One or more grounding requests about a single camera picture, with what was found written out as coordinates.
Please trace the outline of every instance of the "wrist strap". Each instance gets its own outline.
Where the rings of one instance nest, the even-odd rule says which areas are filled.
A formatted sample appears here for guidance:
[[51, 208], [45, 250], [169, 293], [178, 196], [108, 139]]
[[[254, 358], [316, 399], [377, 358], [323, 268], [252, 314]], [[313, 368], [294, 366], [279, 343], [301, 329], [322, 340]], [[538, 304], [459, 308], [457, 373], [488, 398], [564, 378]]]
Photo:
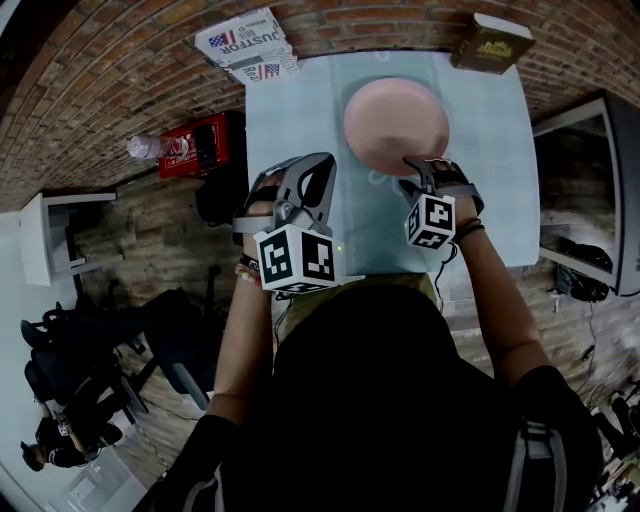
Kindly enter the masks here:
[[245, 253], [242, 253], [242, 256], [240, 256], [240, 265], [244, 265], [245, 267], [249, 267], [250, 269], [260, 272], [260, 262], [253, 259], [251, 256], [247, 256]]
[[463, 229], [462, 231], [460, 231], [459, 233], [456, 234], [456, 236], [453, 237], [453, 241], [460, 245], [460, 242], [462, 242], [462, 239], [469, 235], [470, 233], [473, 233], [474, 231], [478, 231], [479, 229], [484, 229], [484, 226], [482, 224], [474, 224], [472, 226], [469, 226], [465, 229]]
[[474, 217], [473, 219], [469, 219], [467, 220], [464, 224], [457, 226], [456, 227], [456, 232], [457, 233], [462, 233], [465, 229], [467, 229], [469, 226], [471, 226], [472, 224], [482, 224], [482, 221], [478, 218], [478, 217]]

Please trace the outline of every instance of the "book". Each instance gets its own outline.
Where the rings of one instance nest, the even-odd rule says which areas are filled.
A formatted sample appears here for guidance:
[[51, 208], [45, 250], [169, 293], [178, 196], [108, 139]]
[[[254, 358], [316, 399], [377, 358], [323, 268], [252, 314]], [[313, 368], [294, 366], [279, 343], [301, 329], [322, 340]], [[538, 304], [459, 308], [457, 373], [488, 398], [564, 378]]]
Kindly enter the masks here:
[[297, 58], [269, 8], [202, 30], [196, 47], [245, 85], [298, 71]]
[[501, 75], [534, 44], [524, 25], [477, 12], [453, 50], [451, 64]]

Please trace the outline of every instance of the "light blue tablecloth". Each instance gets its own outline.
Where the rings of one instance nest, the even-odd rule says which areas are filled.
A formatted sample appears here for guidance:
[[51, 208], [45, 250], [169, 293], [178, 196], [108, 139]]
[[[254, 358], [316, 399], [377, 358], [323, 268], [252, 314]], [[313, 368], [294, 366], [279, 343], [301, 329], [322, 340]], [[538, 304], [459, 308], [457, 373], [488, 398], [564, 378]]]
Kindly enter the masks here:
[[451, 127], [445, 156], [478, 187], [491, 240], [507, 266], [534, 264], [540, 236], [536, 157], [513, 66], [496, 76], [454, 69], [446, 53], [366, 52], [305, 60], [299, 73], [251, 84], [246, 91], [250, 184], [292, 156], [333, 153], [338, 175], [328, 224], [344, 242], [347, 273], [437, 271], [449, 246], [429, 251], [406, 244], [409, 205], [397, 178], [365, 167], [342, 133], [351, 96], [371, 80], [389, 76], [421, 83], [440, 99]]

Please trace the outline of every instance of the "fiducial marker cube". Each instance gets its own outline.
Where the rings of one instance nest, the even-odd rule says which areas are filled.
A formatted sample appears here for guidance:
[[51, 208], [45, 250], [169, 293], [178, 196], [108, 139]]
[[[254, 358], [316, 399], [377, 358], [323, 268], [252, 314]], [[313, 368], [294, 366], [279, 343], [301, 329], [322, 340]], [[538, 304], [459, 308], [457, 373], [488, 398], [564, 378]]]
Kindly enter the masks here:
[[451, 196], [422, 194], [405, 222], [407, 243], [439, 249], [456, 234], [456, 200]]
[[340, 284], [335, 244], [328, 236], [287, 224], [254, 238], [264, 290], [308, 293]]

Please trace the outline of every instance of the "hand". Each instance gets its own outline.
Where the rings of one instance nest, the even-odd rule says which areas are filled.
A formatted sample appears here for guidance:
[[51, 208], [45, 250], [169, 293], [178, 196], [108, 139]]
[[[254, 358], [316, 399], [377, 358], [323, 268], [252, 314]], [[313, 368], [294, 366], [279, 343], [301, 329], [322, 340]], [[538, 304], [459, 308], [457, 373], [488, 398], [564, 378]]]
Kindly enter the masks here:
[[[434, 172], [436, 173], [440, 168], [438, 165], [434, 165], [432, 167], [434, 169]], [[447, 181], [445, 183], [440, 184], [440, 187], [455, 187], [457, 185], [460, 185], [460, 182]], [[475, 219], [477, 217], [478, 217], [478, 212], [476, 210], [476, 204], [473, 202], [473, 198], [471, 196], [456, 197], [456, 229], [459, 226], [462, 226], [463, 224], [466, 224], [470, 220]]]
[[[271, 176], [267, 176], [262, 183], [258, 187], [261, 189], [262, 187], [270, 187], [277, 186], [282, 183], [282, 177], [284, 176], [284, 171], [278, 171], [273, 173]], [[273, 203], [271, 201], [256, 201], [253, 203], [249, 209], [247, 210], [247, 217], [260, 217], [267, 216], [273, 213]], [[247, 256], [250, 256], [254, 259], [258, 259], [258, 247], [256, 241], [253, 238], [253, 235], [249, 233], [245, 233], [243, 237], [243, 245], [244, 245], [244, 253]]]
[[456, 197], [456, 229], [477, 217], [476, 204], [471, 196]]

